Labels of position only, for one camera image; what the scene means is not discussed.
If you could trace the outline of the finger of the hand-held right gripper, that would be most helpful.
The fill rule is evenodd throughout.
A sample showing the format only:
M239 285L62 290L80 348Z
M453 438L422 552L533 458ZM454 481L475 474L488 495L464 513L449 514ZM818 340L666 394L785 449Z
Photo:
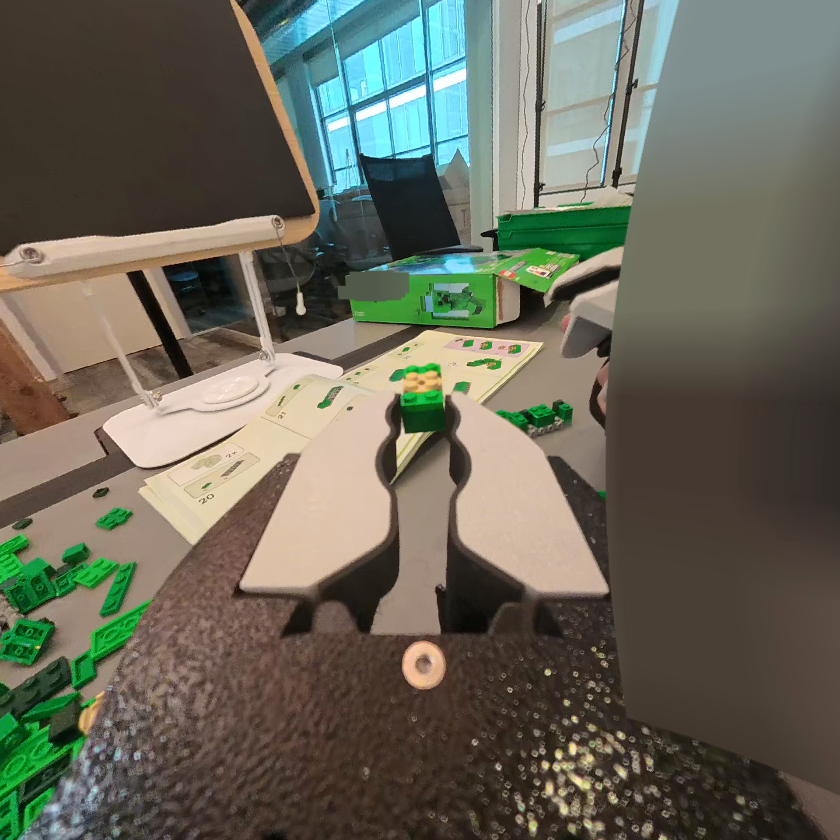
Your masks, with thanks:
M621 274L624 246L618 246L586 259L552 280L543 295L543 306L555 301L571 301L575 296L617 280Z
M612 337L618 284L618 280L613 280L572 300L569 324L563 334L565 359L581 358Z

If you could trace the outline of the green plastic crate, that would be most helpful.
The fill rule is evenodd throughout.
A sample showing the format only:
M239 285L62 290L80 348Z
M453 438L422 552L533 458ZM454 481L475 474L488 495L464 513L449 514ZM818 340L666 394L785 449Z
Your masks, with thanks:
M631 210L631 205L588 203L504 213L497 217L498 246L541 248L587 260L624 246Z

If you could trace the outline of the green toy set box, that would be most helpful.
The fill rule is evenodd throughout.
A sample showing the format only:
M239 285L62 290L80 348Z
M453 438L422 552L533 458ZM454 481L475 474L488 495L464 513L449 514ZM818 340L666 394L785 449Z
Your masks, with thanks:
M520 314L520 290L540 294L580 262L546 248L415 255L346 278L353 318L430 327L493 329Z

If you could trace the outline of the black light stand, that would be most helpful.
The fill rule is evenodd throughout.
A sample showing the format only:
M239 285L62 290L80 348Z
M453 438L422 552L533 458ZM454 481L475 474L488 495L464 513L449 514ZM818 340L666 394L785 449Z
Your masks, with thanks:
M624 56L619 56L618 69L620 70L619 79L623 83L623 90L621 96L621 119L617 133L617 140L614 148L614 162L611 177L611 187L617 189L623 177L623 157L626 143L627 126L629 122L629 111L634 95L637 89L638 79L636 73L637 53L639 48L639 41L642 32L644 17L644 1L627 1L625 2L624 18L622 34L619 40L619 46L626 45L625 36L632 32L633 39L630 43L629 51Z
M539 201L543 190L541 179L541 142L542 142L542 118L546 100L544 97L544 76L545 76L545 42L546 42L546 20L547 3L537 1L535 12L535 103L534 103L534 145L533 145L533 188L532 206L539 207Z

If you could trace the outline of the white cardboard box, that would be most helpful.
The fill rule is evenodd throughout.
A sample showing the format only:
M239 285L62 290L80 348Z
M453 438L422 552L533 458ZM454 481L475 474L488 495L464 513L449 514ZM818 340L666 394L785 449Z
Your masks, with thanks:
M444 192L444 199L455 220L464 207L469 207L469 164L458 146L452 159L438 167L438 180Z

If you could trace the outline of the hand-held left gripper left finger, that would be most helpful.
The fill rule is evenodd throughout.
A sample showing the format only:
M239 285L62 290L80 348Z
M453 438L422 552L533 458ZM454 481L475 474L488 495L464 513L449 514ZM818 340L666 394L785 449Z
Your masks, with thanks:
M328 425L300 454L238 588L322 599L330 586L398 553L399 398L378 392Z

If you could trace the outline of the black office chair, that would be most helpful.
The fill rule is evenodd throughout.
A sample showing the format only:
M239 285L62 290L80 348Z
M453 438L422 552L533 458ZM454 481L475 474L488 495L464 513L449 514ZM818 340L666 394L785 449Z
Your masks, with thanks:
M440 185L434 157L358 156L392 261L414 256L477 254L463 245Z

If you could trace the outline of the green toy brick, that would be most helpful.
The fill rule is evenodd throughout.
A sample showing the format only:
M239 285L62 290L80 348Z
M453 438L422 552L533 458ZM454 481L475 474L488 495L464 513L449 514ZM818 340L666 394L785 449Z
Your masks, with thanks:
M396 369L390 376L390 382L401 386L400 411L404 431L407 434L444 431L446 425L444 384L442 392L403 395L402 378L405 368Z

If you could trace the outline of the small green brick assembly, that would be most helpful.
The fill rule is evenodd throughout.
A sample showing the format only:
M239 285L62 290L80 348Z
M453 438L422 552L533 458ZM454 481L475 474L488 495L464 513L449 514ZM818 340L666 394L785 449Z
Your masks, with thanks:
M531 438L560 431L572 424L574 409L564 400L555 400L551 405L538 404L518 412L500 410L496 415Z

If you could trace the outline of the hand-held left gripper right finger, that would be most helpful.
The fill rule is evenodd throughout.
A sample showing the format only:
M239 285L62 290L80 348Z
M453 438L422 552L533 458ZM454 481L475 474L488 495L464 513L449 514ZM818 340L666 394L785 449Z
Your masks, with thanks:
M534 601L608 594L548 457L467 395L448 399L448 535L456 556Z

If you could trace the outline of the pile of green bricks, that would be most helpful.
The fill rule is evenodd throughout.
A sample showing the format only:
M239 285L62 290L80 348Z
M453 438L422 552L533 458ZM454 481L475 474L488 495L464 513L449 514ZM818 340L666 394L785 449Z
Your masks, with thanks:
M12 524L2 542L2 669L23 678L1 684L1 837L20 838L46 808L81 754L104 701L84 690L122 652L151 600L127 606L138 564L96 558L87 542L65 548L57 565L22 557L32 518ZM38 610L108 584L100 623L77 655L55 655L58 623Z

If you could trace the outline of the white stand with black panel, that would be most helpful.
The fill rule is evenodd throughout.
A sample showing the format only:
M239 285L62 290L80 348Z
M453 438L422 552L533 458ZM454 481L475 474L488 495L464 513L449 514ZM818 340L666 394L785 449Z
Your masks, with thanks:
M140 405L104 432L158 469L215 445L307 362L277 357L254 252L306 240L319 200L236 2L2 2L2 293L79 281ZM158 396L95 279L238 258L259 360Z

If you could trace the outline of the pale instruction booklet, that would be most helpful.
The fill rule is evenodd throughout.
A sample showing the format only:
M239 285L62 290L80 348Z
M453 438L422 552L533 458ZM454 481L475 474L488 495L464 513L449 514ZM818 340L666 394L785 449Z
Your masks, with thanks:
M542 348L525 339L426 330L337 378L302 375L228 440L148 478L140 496L195 544L282 459L299 454L369 394L399 393L406 368L437 364L444 394L460 391L484 403Z

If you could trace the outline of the black metal table leg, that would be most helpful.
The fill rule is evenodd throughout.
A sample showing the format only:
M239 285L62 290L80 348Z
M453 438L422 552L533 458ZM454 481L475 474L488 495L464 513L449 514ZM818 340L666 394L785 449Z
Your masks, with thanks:
M169 320L159 303L150 282L141 270L128 272L127 278L134 293L140 301L152 327L161 341L163 350L171 363L177 377L181 380L193 375L193 368L187 360L178 339L172 330Z

